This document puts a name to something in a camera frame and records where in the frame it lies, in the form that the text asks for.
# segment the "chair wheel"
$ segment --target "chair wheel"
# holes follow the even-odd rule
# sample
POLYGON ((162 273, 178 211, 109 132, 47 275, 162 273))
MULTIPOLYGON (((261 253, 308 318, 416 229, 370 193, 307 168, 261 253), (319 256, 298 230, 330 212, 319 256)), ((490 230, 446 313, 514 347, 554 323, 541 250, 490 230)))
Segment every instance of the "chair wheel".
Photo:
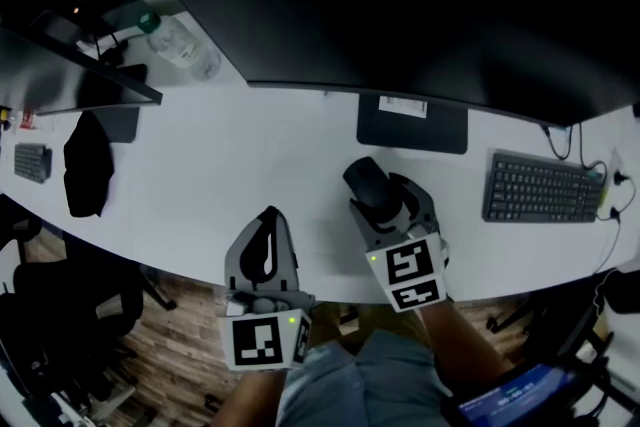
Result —
POLYGON ((498 321, 496 319, 494 319, 493 317, 489 317, 487 319, 487 325, 486 325, 487 329, 491 332, 493 332, 493 330, 498 327, 498 321))

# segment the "power outlet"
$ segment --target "power outlet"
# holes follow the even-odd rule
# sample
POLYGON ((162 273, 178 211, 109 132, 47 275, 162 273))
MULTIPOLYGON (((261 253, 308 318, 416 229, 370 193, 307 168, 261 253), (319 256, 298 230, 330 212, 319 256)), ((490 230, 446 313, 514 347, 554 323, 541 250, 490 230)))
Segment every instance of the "power outlet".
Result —
POLYGON ((607 165, 607 179, 604 182, 604 188, 602 189, 602 196, 600 199, 600 208, 598 209, 598 215, 600 217, 609 217, 610 207, 606 205, 606 199, 613 183, 613 175, 616 171, 622 170, 622 157, 618 153, 618 148, 613 148, 611 152, 611 159, 607 165))

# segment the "person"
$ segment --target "person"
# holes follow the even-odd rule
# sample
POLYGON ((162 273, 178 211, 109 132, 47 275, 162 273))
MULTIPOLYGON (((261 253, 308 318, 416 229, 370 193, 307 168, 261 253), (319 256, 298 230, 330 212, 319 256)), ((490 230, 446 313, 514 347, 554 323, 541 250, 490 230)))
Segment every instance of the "person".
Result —
POLYGON ((360 306, 359 329, 345 336, 339 312, 317 306, 304 364, 243 375, 212 427, 448 425, 444 397, 512 368, 449 301, 420 309, 422 322, 416 311, 360 306))

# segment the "monitor stand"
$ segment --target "monitor stand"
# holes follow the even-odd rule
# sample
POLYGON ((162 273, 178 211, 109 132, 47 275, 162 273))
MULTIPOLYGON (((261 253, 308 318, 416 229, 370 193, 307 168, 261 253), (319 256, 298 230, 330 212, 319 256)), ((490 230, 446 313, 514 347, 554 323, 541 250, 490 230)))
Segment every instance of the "monitor stand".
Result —
POLYGON ((467 109, 429 103, 427 117, 419 118, 382 111, 379 104, 379 96, 360 95, 358 142, 459 155, 467 152, 467 109))
MULTIPOLYGON (((147 66, 137 64, 118 71, 144 84, 147 66)), ((109 107, 93 111, 110 143, 132 143, 138 132, 139 107, 109 107)))

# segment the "cable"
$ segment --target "cable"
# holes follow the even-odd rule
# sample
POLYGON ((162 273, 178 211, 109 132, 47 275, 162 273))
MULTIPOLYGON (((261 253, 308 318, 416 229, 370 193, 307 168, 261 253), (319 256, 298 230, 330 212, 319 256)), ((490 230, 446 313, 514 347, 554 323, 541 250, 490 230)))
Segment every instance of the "cable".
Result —
POLYGON ((627 180, 630 181, 631 185, 633 186, 633 194, 631 195, 631 199, 628 201, 628 203, 619 210, 620 214, 624 212, 627 208, 629 208, 631 206, 631 203, 633 203, 633 200, 636 199, 636 192, 637 192, 636 184, 631 177, 628 177, 627 180))
POLYGON ((553 152, 553 154, 559 159, 559 160, 567 160, 569 158, 569 155, 571 154, 571 139, 573 138, 573 127, 571 127, 569 129, 569 147, 567 148, 567 154, 566 155, 560 155, 555 147, 553 146, 553 141, 551 140, 551 133, 549 132, 549 129, 547 127, 544 127, 542 125, 540 125, 540 128, 542 129, 542 131, 544 132, 544 134, 547 136, 547 140, 549 141, 549 146, 551 146, 551 151, 553 152))
POLYGON ((620 216, 616 216, 613 217, 613 219, 615 219, 618 222, 618 231, 616 231, 616 238, 613 241, 613 245, 611 246, 611 249, 609 250, 609 254, 607 255, 607 257, 604 259, 604 262, 602 262, 600 264, 600 266, 593 271, 593 274, 598 274, 598 272, 600 272, 600 269, 602 269, 605 264, 609 261, 609 258, 611 258, 611 255, 613 254, 613 250, 616 248, 616 244, 618 243, 618 239, 620 238, 620 228, 622 228, 622 221, 620 220, 620 216))
POLYGON ((600 287, 602 285, 604 285, 607 282, 607 279, 609 279, 609 276, 611 276, 614 272, 620 272, 620 271, 618 269, 611 269, 609 272, 607 272, 607 275, 604 277, 604 279, 600 282, 600 284, 593 291, 593 300, 591 302, 596 307, 596 315, 597 315, 598 318, 600 318, 600 315, 602 315, 602 309, 600 308, 600 306, 596 302, 598 300, 598 296, 600 295, 600 292, 598 292, 598 290, 600 289, 600 287))
MULTIPOLYGON (((609 376, 609 372, 606 369, 603 375, 605 376, 605 381, 607 382, 607 384, 611 384, 611 377, 609 376)), ((590 416, 592 418, 598 418, 598 416, 600 416, 600 413, 602 413, 604 406, 607 405, 608 399, 609 399, 609 393, 606 391, 603 391, 600 402, 598 402, 598 405, 595 408, 593 408, 593 411, 588 413, 587 416, 590 416)))
POLYGON ((582 167, 588 171, 602 164, 602 167, 604 167, 604 177, 602 178, 602 183, 605 183, 607 181, 608 173, 607 165, 602 160, 596 160, 588 166, 584 163, 584 157, 582 156, 582 123, 578 123, 578 129, 580 130, 580 164, 582 164, 582 167))
POLYGON ((93 36, 93 41, 95 41, 96 43, 96 52, 98 52, 98 61, 100 61, 102 59, 102 56, 100 55, 100 45, 98 45, 98 38, 96 38, 96 35, 94 33, 91 33, 91 35, 93 36))

